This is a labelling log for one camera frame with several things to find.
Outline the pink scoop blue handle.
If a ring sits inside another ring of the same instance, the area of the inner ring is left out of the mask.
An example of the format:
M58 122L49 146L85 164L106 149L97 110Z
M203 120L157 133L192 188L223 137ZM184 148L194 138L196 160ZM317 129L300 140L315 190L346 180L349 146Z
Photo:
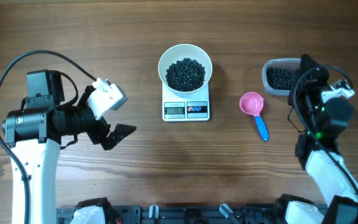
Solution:
M261 139L268 141L270 139L269 132L260 115L264 107L264 99L262 96L254 91L247 92L240 98L239 107L243 113L254 117Z

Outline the black beans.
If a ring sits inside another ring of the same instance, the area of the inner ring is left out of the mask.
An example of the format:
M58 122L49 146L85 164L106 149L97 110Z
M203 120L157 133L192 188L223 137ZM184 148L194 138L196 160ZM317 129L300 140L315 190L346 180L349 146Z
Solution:
M184 58L172 63L166 69L168 86L176 91L189 92L203 86L205 67L197 60Z

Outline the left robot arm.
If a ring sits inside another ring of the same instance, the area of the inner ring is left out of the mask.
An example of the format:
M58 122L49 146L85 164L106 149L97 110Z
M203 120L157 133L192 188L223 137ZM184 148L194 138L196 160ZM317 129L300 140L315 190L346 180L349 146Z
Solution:
M55 70L27 74L27 94L19 110L8 113L2 128L5 142L18 158L29 178L30 200L20 193L19 167L14 164L13 223L23 222L28 214L30 223L56 223L55 179L62 137L86 133L94 145L105 151L113 149L135 126L117 124L113 130L104 119L108 110L117 110L127 100L122 89L107 80L97 79L87 86L83 95L65 101L62 78L67 75Z

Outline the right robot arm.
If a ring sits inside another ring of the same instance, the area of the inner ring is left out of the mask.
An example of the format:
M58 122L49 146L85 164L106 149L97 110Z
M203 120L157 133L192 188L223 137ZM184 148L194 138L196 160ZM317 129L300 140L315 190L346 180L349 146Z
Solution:
M346 72L344 79L328 84L328 70L329 66L302 55L288 96L305 128L295 155L318 186L327 210L321 213L312 201L283 194L273 208L276 223L358 223L358 183L344 164L337 140L354 114L348 99L355 92Z

